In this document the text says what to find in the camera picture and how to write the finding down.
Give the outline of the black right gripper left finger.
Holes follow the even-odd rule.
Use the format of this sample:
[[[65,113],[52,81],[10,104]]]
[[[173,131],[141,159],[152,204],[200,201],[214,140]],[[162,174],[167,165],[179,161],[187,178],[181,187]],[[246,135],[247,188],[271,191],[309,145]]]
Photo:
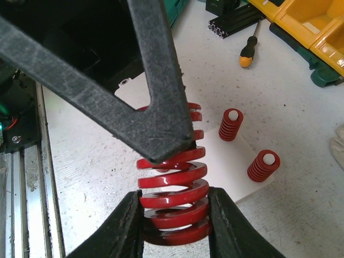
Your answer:
[[[142,191],[131,191],[68,257],[142,257]]]

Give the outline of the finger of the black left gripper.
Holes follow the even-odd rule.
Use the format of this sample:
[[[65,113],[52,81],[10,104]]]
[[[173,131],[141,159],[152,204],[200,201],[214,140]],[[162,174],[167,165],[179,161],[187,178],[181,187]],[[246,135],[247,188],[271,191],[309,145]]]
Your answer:
[[[127,1],[144,71],[114,93],[1,16],[1,58],[83,112],[152,163],[194,139],[163,1]]]

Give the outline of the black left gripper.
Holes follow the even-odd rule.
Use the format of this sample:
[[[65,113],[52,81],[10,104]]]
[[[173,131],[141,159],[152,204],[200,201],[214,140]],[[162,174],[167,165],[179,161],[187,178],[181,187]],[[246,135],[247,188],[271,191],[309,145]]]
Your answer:
[[[1,16],[112,93],[144,71],[127,1],[1,1]]]

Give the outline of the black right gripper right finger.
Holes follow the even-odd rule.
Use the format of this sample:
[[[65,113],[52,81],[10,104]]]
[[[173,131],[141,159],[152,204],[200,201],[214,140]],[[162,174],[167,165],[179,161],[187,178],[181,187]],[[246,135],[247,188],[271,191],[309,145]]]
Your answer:
[[[213,230],[209,235],[211,257],[284,258],[241,213],[222,188],[208,194]]]

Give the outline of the white peg base plate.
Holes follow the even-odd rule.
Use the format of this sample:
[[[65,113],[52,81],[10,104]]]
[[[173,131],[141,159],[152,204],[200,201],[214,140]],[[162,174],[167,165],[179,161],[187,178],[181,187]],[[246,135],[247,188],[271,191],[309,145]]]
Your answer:
[[[252,195],[274,181],[270,176],[262,183],[253,182],[247,175],[249,165],[257,154],[251,149],[244,138],[238,134],[235,140],[226,142],[220,139],[218,131],[226,110],[221,106],[219,111],[212,111],[209,106],[196,98],[196,91],[188,89],[189,102],[199,104],[202,109],[203,121],[195,124],[196,129],[204,130],[204,138],[197,145],[206,148],[206,155],[198,159],[207,165],[204,177],[212,187],[224,189],[235,203]]]

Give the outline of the beige work glove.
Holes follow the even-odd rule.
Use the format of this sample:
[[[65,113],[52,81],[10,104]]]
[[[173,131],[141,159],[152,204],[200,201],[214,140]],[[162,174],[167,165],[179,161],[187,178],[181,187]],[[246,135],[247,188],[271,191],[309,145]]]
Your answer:
[[[344,153],[343,153],[343,132],[344,125],[340,125],[336,130],[336,137],[333,137],[329,141],[329,147],[331,155],[334,157],[338,165],[344,170]]]

